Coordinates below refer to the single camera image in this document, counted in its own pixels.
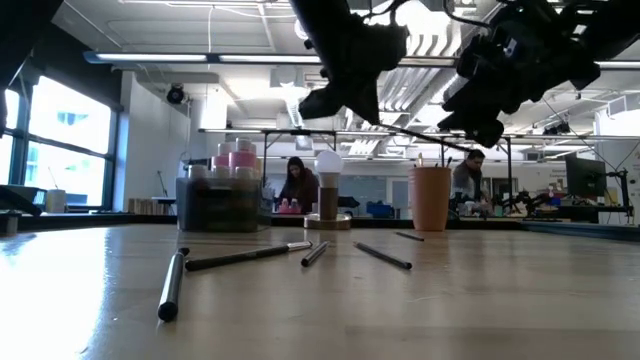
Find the brown paper cup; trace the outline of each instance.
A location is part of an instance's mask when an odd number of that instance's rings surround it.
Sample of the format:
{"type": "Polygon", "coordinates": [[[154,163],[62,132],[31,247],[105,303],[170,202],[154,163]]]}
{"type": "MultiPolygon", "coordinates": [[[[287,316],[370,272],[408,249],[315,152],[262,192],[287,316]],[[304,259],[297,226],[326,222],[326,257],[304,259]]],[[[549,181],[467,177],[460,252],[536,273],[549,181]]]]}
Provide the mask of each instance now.
{"type": "Polygon", "coordinates": [[[409,172],[413,227],[418,231],[444,231],[449,212],[451,169],[413,168],[409,172]]]}

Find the workbench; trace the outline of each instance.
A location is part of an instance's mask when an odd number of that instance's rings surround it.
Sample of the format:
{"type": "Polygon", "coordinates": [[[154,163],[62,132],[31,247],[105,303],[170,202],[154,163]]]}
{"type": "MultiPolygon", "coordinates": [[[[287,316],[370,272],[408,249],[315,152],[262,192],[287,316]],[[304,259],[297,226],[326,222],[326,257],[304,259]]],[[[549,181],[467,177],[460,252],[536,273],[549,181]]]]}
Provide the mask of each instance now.
{"type": "Polygon", "coordinates": [[[23,233],[0,241],[0,359],[638,359],[640,247],[525,231],[175,225],[23,233]],[[170,257],[287,242],[306,251],[187,273],[175,322],[156,309],[170,257]],[[361,241],[413,262],[396,268],[361,241]]]}

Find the box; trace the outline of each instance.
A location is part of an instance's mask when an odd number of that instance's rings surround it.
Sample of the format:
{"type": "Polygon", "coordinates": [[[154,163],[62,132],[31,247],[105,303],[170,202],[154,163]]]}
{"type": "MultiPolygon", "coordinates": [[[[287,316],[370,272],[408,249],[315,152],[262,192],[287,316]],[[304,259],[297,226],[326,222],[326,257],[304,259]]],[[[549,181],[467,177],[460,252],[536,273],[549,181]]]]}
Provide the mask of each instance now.
{"type": "Polygon", "coordinates": [[[178,228],[255,232],[271,225],[273,190],[259,180],[176,179],[178,228]]]}

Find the monitor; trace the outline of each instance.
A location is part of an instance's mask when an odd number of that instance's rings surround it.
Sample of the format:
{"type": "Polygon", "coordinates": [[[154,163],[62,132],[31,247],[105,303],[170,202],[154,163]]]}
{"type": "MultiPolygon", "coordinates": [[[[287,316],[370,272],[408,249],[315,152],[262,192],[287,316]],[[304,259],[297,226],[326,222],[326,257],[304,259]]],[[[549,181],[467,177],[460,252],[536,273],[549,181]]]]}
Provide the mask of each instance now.
{"type": "Polygon", "coordinates": [[[604,196],[607,171],[602,161],[565,157],[568,194],[584,198],[604,196]]]}

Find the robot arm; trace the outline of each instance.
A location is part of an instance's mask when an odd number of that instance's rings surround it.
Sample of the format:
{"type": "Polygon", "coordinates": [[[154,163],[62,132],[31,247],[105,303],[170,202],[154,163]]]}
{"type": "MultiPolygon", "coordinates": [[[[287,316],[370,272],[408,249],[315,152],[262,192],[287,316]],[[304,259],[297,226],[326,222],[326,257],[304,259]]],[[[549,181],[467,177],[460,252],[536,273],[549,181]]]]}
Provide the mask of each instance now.
{"type": "MultiPolygon", "coordinates": [[[[345,0],[290,0],[309,36],[305,46],[316,50],[324,66],[321,74],[329,80],[300,104],[304,119],[333,115],[347,106],[381,125],[376,80],[406,55],[409,33],[395,23],[395,10],[407,1],[394,0],[385,11],[391,14],[389,25],[367,26],[365,18],[349,12],[345,0]]],[[[491,22],[481,24],[487,33],[475,36],[462,51],[456,68],[468,82],[446,101],[443,109],[452,114],[438,124],[443,130],[464,130],[485,147],[495,145],[504,131],[497,120],[501,111],[512,114],[565,81],[585,88],[600,76],[595,61],[617,56],[640,33],[640,22],[632,18],[640,10],[637,0],[573,0],[560,14],[546,0],[500,2],[505,5],[491,22]],[[580,25],[586,28],[576,35],[580,25]]],[[[443,0],[445,10],[448,3],[443,0]]]]}

